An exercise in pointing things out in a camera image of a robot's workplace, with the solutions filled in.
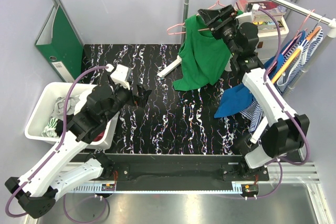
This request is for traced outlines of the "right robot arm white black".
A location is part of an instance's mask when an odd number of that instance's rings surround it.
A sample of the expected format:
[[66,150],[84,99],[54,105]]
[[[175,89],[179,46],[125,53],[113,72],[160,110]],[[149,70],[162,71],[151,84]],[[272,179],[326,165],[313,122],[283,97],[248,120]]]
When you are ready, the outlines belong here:
[[253,24],[254,5],[250,12],[237,14],[228,5],[221,9],[199,9],[204,24],[213,37],[222,40],[232,58],[230,67],[239,76],[244,86],[253,94],[261,106],[269,129],[261,136],[261,145],[244,156],[238,167],[239,176],[250,180],[257,169],[271,163],[280,156],[299,150],[309,150],[306,138],[309,119],[305,114],[298,115],[289,106],[268,77],[268,71],[255,53],[259,42],[258,28]]

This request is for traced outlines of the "green tank top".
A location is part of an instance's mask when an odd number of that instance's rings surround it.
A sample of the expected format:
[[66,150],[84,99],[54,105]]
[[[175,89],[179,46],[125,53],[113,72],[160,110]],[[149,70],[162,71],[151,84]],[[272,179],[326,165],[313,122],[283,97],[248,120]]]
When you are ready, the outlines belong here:
[[185,27],[185,41],[178,52],[183,76],[173,82],[173,87],[176,91],[190,91],[214,85],[229,62],[230,51],[206,29],[201,16],[186,19]]

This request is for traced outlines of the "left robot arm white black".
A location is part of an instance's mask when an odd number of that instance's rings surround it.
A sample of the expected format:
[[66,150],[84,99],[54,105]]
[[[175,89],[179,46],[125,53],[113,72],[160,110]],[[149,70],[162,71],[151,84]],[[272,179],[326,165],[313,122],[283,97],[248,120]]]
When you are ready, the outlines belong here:
[[45,215],[63,195],[92,179],[109,179],[114,174],[114,162],[104,153],[95,154],[83,165],[60,174],[61,170],[102,133],[107,124],[127,104],[145,107],[150,89],[137,85],[131,89],[108,84],[95,86],[84,99],[80,111],[68,123],[65,132],[45,156],[21,177],[10,177],[5,186],[17,199],[25,215],[37,219]]

